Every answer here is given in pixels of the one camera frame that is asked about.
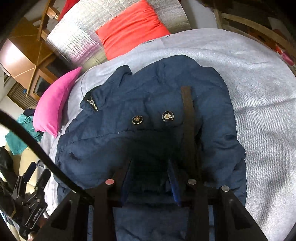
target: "red pillow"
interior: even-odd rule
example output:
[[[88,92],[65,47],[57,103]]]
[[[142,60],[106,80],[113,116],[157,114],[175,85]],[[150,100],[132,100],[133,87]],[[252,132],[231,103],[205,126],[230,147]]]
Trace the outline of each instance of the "red pillow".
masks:
[[[79,1],[80,0],[67,0],[61,14],[59,15],[59,21],[62,20],[64,15]]]
[[[101,39],[108,60],[123,55],[139,44],[170,34],[159,21],[154,9],[145,1],[134,3],[114,19],[100,27]]]

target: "jacket zipper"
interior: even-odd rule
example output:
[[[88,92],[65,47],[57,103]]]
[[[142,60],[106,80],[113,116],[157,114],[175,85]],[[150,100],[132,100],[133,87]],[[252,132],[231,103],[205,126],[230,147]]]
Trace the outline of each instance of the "jacket zipper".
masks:
[[[92,105],[92,107],[95,109],[95,111],[98,111],[96,103],[94,102],[94,100],[93,100],[93,98],[91,96],[90,96],[90,100],[87,99],[86,101]]]

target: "beige leather chair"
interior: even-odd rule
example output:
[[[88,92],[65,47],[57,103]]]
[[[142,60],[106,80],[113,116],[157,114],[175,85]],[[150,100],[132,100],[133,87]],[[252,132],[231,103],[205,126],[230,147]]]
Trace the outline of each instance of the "beige leather chair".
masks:
[[[15,155],[15,156],[13,156],[13,154],[11,153],[8,144],[5,145],[5,149],[9,152],[10,156],[13,159],[13,169],[14,169],[16,175],[23,175],[25,173],[25,171],[27,170],[27,168],[29,167],[29,165],[31,164],[31,162],[37,163],[37,161],[38,161],[38,157],[35,155],[35,153],[29,147],[27,147],[22,152],[22,154]],[[27,184],[26,193],[33,193],[34,192],[34,187],[36,185],[36,182],[37,182],[37,170],[35,170],[31,179],[29,180],[29,182]],[[9,225],[9,229],[11,230],[11,232],[14,235],[14,237],[16,238],[16,240],[25,241],[22,237],[19,236],[19,233],[14,226]]]

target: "green clothing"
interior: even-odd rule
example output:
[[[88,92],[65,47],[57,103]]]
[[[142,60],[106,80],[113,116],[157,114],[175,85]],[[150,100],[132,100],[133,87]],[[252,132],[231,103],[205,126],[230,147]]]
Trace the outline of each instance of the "green clothing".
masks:
[[[38,142],[41,141],[42,132],[36,132],[33,127],[33,116],[25,116],[21,114],[17,119],[17,122]],[[27,148],[27,145],[18,138],[13,132],[9,132],[5,136],[6,142],[9,145],[9,148],[13,155],[21,154],[24,149]]]

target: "black button with gold emblem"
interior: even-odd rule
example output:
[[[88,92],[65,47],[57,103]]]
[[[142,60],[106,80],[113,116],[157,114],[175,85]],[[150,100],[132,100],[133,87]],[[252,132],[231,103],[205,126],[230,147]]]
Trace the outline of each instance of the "black button with gold emblem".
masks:
[[[141,115],[136,115],[132,119],[132,123],[135,125],[142,123],[142,121],[143,121],[143,116],[141,116]]]
[[[168,122],[168,121],[172,121],[173,119],[174,119],[173,112],[167,110],[163,113],[163,121]]]

